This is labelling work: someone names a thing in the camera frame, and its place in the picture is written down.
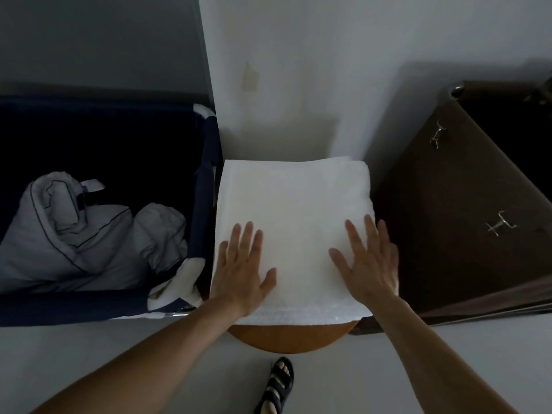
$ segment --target beige patch on wall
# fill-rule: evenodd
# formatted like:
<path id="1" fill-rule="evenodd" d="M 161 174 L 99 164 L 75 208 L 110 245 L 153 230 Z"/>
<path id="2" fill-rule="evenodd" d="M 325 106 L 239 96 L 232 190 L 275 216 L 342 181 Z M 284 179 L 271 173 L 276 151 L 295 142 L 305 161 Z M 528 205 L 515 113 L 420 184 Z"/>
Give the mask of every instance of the beige patch on wall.
<path id="1" fill-rule="evenodd" d="M 242 91 L 257 91 L 259 87 L 259 73 L 251 68 L 249 62 L 245 62 L 244 75 L 242 76 Z"/>

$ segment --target person's right arm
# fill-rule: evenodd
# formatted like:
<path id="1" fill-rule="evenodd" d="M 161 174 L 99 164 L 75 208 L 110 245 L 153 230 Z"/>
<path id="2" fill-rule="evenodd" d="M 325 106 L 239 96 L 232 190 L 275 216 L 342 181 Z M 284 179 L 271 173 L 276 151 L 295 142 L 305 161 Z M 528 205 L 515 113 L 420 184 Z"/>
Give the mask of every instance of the person's right arm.
<path id="1" fill-rule="evenodd" d="M 339 250 L 329 254 L 351 294 L 372 312 L 395 347 L 425 414 L 517 413 L 410 306 L 398 297 L 398 250 L 385 222 L 379 234 L 365 217 L 369 247 L 345 222 L 354 252 L 350 268 Z"/>

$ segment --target black sandal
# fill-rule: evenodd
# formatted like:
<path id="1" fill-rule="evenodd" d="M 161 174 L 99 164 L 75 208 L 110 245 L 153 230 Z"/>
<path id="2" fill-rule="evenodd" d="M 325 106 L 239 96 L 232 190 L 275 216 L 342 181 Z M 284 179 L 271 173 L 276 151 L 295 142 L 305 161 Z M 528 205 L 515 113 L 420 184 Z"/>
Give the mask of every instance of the black sandal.
<path id="1" fill-rule="evenodd" d="M 278 366 L 278 363 L 283 362 L 287 370 L 289 371 L 289 374 L 286 373 L 280 366 Z M 269 401 L 274 404 L 274 407 L 276 407 L 276 412 L 278 414 L 281 414 L 282 409 L 284 408 L 284 404 L 286 399 L 288 398 L 289 394 L 292 391 L 293 388 L 293 365 L 292 362 L 289 361 L 287 357 L 280 357 L 276 363 L 274 363 L 274 366 L 272 367 L 271 376 L 274 375 L 276 377 L 270 377 L 268 379 L 268 383 L 266 388 L 269 386 L 272 387 L 274 391 L 278 393 L 280 398 L 278 398 L 274 391 L 265 390 L 263 393 L 262 398 L 260 399 L 259 404 L 255 408 L 254 414 L 260 414 L 260 411 L 263 407 L 263 404 L 265 401 Z"/>

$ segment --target forearm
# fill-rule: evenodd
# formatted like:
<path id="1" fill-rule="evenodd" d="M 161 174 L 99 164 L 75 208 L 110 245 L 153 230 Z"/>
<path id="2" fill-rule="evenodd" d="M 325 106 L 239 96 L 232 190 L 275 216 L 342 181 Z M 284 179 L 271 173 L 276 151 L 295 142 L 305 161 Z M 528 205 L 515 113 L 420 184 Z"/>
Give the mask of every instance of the forearm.
<path id="1" fill-rule="evenodd" d="M 35 412 L 159 412 L 197 357 L 237 318 L 239 314 L 228 300 L 209 300 L 80 379 Z"/>
<path id="2" fill-rule="evenodd" d="M 516 413 L 402 299 L 372 306 L 425 414 Z"/>

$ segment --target blue laundry cart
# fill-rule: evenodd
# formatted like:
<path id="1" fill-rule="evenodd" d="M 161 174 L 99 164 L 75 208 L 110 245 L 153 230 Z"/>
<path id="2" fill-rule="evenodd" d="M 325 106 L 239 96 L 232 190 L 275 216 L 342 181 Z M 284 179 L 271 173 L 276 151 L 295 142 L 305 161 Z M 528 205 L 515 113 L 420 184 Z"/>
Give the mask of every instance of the blue laundry cart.
<path id="1" fill-rule="evenodd" d="M 186 218 L 187 257 L 214 250 L 216 180 L 222 154 L 216 117 L 197 105 L 69 97 L 0 96 L 0 239 L 26 186 L 64 171 L 98 179 L 101 203 L 135 214 L 150 202 Z M 148 313 L 150 289 L 167 280 L 149 276 L 139 289 L 97 292 L 16 292 L 0 295 L 0 326 L 58 325 Z M 181 299 L 158 312 L 186 313 Z"/>

